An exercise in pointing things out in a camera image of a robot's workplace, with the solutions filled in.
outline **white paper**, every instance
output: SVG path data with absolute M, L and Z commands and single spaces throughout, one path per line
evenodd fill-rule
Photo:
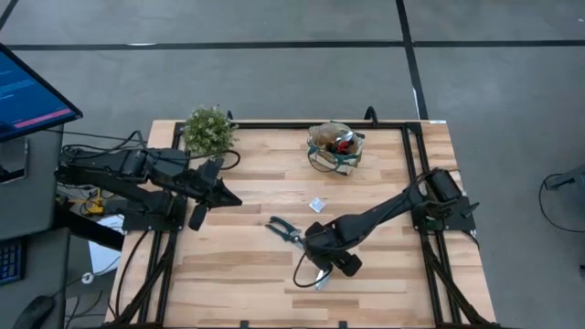
M 98 224 L 115 229 L 120 233 L 122 233 L 122 223 L 122 215 L 102 218 L 98 221 Z M 89 244 L 91 267 L 95 275 L 102 275 L 109 271 L 118 269 L 121 255 L 120 251 L 103 247 L 93 241 L 89 241 Z

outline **black cable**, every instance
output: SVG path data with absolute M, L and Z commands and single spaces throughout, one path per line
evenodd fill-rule
M 475 243 L 475 245 L 477 245 L 477 249 L 479 250 L 479 241 L 475 238 L 475 236 L 472 234 L 471 231 L 466 231 L 466 230 L 462 230 L 462 233 L 466 236 L 468 236 L 471 240 L 473 240 L 473 242 Z
M 69 329 L 69 325 L 71 324 L 71 320 L 73 320 L 73 316 L 75 315 L 75 311 L 77 311 L 77 308 L 80 306 L 80 300 L 81 300 L 81 297 L 78 297 L 77 301 L 75 302 L 75 307 L 73 308 L 73 312 L 71 312 L 71 315 L 69 316 L 69 319 L 67 320 L 67 324 L 65 324 L 65 329 Z
M 294 269 L 294 274 L 292 275 L 292 282 L 294 283 L 295 286 L 299 287 L 299 288 L 310 288 L 315 286 L 317 283 L 327 279 L 329 277 L 329 274 L 331 274 L 331 271 L 327 272 L 321 279 L 313 282 L 313 283 L 309 283 L 309 284 L 300 284 L 299 282 L 297 282 L 296 280 L 296 275 L 299 272 L 299 269 L 301 268 L 301 264 L 303 263 L 304 258 L 306 257 L 307 253 L 303 253 L 301 259 L 299 260 L 299 263 L 296 264 L 296 269 Z
M 560 230 L 564 230 L 567 232 L 572 232 L 572 233 L 585 233 L 585 230 L 579 230 L 579 229 L 572 229 L 572 228 L 563 228 L 562 226 L 559 226 L 557 224 L 555 224 L 552 220 L 550 220 L 550 218 L 548 218 L 547 213 L 545 212 L 544 207 L 542 206 L 542 191 L 545 188 L 545 185 L 548 181 L 548 179 L 550 177 L 555 177 L 561 174 L 551 174 L 545 177 L 545 179 L 542 180 L 542 183 L 540 184 L 540 189 L 538 190 L 538 205 L 540 206 L 540 212 L 542 213 L 542 216 L 547 220 L 548 223 L 550 223 L 550 225 L 552 225 L 555 228 L 558 228 Z
M 115 316 L 120 316 L 120 293 L 122 292 L 122 284 L 124 281 L 124 277 L 126 276 L 126 272 L 128 271 L 128 265 L 132 261 L 132 258 L 134 257 L 134 253 L 136 253 L 136 251 L 138 250 L 138 246 L 140 246 L 140 243 L 143 241 L 144 237 L 146 237 L 146 234 L 148 234 L 148 232 L 149 231 L 146 230 L 143 233 L 143 235 L 140 236 L 138 241 L 136 241 L 136 244 L 134 245 L 134 247 L 132 248 L 132 251 L 130 252 L 130 255 L 128 256 L 128 260 L 124 264 L 124 269 L 122 270 L 122 275 L 120 276 L 120 281 L 118 282 L 118 293 L 116 294 L 116 304 L 115 304 L 116 313 L 114 314 Z
M 47 129 L 47 132 L 58 133 L 58 134 L 72 134 L 72 135 L 79 135 L 79 136 L 87 136 L 87 137 L 95 137 L 95 138 L 102 138 L 102 139 L 111 139 L 116 141 L 125 141 L 125 138 L 122 137 L 114 137 L 114 136 L 107 136 L 107 135 L 100 135 L 95 133 L 76 133 L 76 132 L 59 132 Z M 138 140 L 130 140 L 130 142 L 140 142 Z
M 90 316 L 106 316 L 106 314 L 83 314 L 83 315 L 75 315 L 71 317 L 71 319 L 79 319 L 83 317 L 90 317 Z
M 115 264 L 115 263 L 116 263 L 116 261 L 118 261 L 119 259 L 120 259 L 120 256 L 116 257 L 116 259 L 115 259 L 115 260 L 113 260 L 113 262 L 111 262 L 111 263 L 110 263 L 110 265 L 106 266 L 106 267 L 105 267 L 103 270 L 101 270 L 101 271 L 97 271 L 97 272 L 93 273 L 93 275 L 100 275 L 100 274 L 102 274 L 102 273 L 105 273 L 105 272 L 106 272 L 106 271 L 107 271 L 107 270 L 108 270 L 108 269 L 109 269 L 109 268 L 110 268 L 110 267 L 111 267 L 113 264 Z M 69 282 L 69 283 L 65 284 L 65 286 L 63 286 L 63 288 L 61 288 L 61 289 L 57 290 L 55 293 L 53 293 L 53 294 L 51 295 L 51 298 L 54 298 L 54 297 L 55 297 L 55 296 L 57 296 L 57 295 L 58 295 L 60 292 L 64 292 L 64 291 L 65 291 L 65 289 L 67 289 L 67 287 L 69 287 L 71 284 L 73 284 L 73 283 L 76 283 L 76 282 L 79 282 L 79 281 L 81 281 L 82 279 L 83 279 L 83 276 L 80 276 L 79 278 L 77 278 L 77 279 L 75 279 L 75 280 L 73 280 L 73 281 L 71 281 L 71 282 Z
M 138 136 L 138 140 L 133 140 L 134 136 Z M 169 157 L 164 157 L 164 156 L 159 156 L 158 154 L 154 154 L 152 152 L 149 152 L 148 147 L 146 146 L 146 142 L 144 141 L 144 138 L 142 136 L 142 133 L 140 131 L 133 131 L 130 136 L 126 137 L 125 139 L 119 139 L 119 138 L 112 138 L 112 139 L 116 139 L 116 140 L 122 140 L 121 143 L 117 144 L 116 146 L 113 146 L 112 148 L 101 148 L 101 147 L 96 147 L 96 146 L 91 146 L 91 145 L 87 145 L 87 144 L 68 144 L 68 145 L 64 145 L 62 148 L 62 152 L 69 154 L 69 156 L 71 156 L 74 159 L 91 159 L 94 157 L 98 157 L 98 156 L 102 156 L 105 154 L 109 154 L 115 151 L 120 151 L 123 149 L 143 149 L 145 150 L 149 155 L 151 155 L 153 158 L 157 159 L 157 160 L 164 160 L 164 161 L 168 161 L 168 162 L 173 162 L 173 161 L 181 161 L 181 160 L 195 160 L 195 159 L 200 159 L 200 158 L 205 158 L 205 157 L 210 157 L 213 155 L 218 155 L 218 154 L 235 154 L 238 159 L 236 160 L 235 164 L 232 164 L 228 167 L 224 167 L 221 168 L 221 170 L 229 170 L 234 168 L 236 165 L 239 164 L 239 161 L 241 160 L 241 155 L 233 150 L 226 150 L 226 151 L 219 151 L 219 152 L 213 152 L 213 153 L 209 153 L 209 154 L 200 154 L 200 155 L 194 155 L 194 156 L 189 156 L 187 158 L 169 158 Z M 130 141 L 132 142 L 137 142 L 138 145 L 136 146 L 126 146 L 124 147 L 127 143 L 129 143 Z M 96 154 L 87 154 L 87 155 L 77 155 L 77 154 L 71 154 L 69 152 L 69 149 L 72 147 L 85 147 L 85 148 L 90 148 L 93 150 L 98 150 L 101 151 L 99 153 Z
M 85 147 L 91 148 L 91 149 L 96 149 L 96 150 L 101 150 L 101 152 L 95 153 L 95 154 L 86 154 L 86 155 L 79 155 L 79 154 L 71 154 L 69 152 L 69 148 L 73 147 L 71 145 L 64 145 L 62 148 L 62 152 L 65 154 L 69 154 L 69 156 L 71 156 L 74 159 L 91 159 L 94 157 L 98 157 L 98 156 L 102 156 L 105 154 L 110 154 L 114 151 L 119 151 L 122 149 L 122 147 L 124 147 L 127 143 L 129 143 L 132 138 L 137 135 L 138 136 L 138 143 L 140 144 L 140 146 L 142 148 L 146 148 L 146 143 L 144 142 L 143 136 L 140 133 L 140 131 L 133 131 L 128 137 L 126 137 L 126 139 L 124 139 L 121 143 L 113 146 L 112 148 L 109 149 L 103 149 L 100 147 L 95 147 L 95 146 L 90 146 L 90 145 L 84 145 Z
M 96 307 L 98 305 L 98 303 L 100 303 L 100 300 L 101 300 L 101 296 L 102 295 L 103 295 L 103 291 L 100 291 L 100 294 L 98 295 L 98 298 L 95 300 L 95 302 L 87 310 L 85 310 L 85 311 L 83 311 L 83 312 L 81 312 L 81 313 L 79 313 L 79 314 L 77 314 L 75 316 L 77 317 L 77 316 L 80 316 L 80 315 L 84 315 L 84 314 L 89 313 L 91 310 L 93 310 L 93 308 Z
M 115 318 L 116 317 L 116 312 L 113 310 L 113 307 L 110 304 L 110 300 L 109 299 L 108 299 L 108 309 L 110 309 L 110 312 L 112 312 L 112 316 Z

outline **wooden table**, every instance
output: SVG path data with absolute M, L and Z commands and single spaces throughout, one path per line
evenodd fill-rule
M 171 146 L 175 125 L 175 121 L 155 121 L 149 145 Z M 421 122 L 421 127 L 431 168 L 456 169 L 447 125 Z M 198 232 L 186 228 L 179 233 L 165 326 L 234 327 L 248 320 L 253 327 L 337 327 L 339 321 L 348 321 L 349 327 L 433 327 L 420 237 L 410 214 L 379 226 L 352 250 L 363 261 L 357 275 L 347 278 L 334 270 L 321 292 L 295 287 L 293 270 L 302 253 L 263 226 L 276 215 L 305 229 L 314 221 L 326 223 L 343 214 L 361 213 L 401 192 L 409 175 L 400 132 L 362 133 L 366 135 L 362 162 L 351 176 L 342 176 L 322 174 L 310 166 L 306 130 L 236 131 L 235 150 L 241 153 L 241 163 L 222 175 L 244 205 L 214 209 Z M 410 140 L 418 158 L 414 138 Z M 420 173 L 420 162 L 416 164 Z M 461 183 L 456 171 L 452 175 Z M 315 197 L 326 203 L 321 214 L 308 207 Z M 193 206 L 191 200 L 189 214 Z M 119 269 L 140 235 L 126 237 Z M 144 281 L 152 236 L 145 238 L 129 266 L 122 305 Z M 460 232 L 445 232 L 445 238 L 455 282 L 479 313 L 494 321 L 477 247 Z M 116 275 L 112 303 L 121 272 Z M 298 281 L 314 281 L 316 273 L 316 267 L 305 261 Z M 439 285 L 442 311 L 449 321 L 446 293 Z M 155 286 L 150 320 L 158 293 Z

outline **green plant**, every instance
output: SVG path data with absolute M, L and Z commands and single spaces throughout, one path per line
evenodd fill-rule
M 183 137 L 186 148 L 194 154 L 227 151 L 237 141 L 233 136 L 238 126 L 218 106 L 200 105 L 185 122 Z

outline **monitor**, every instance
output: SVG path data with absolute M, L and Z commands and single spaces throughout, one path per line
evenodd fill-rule
M 26 176 L 23 136 L 82 117 L 27 64 L 0 44 L 0 183 Z

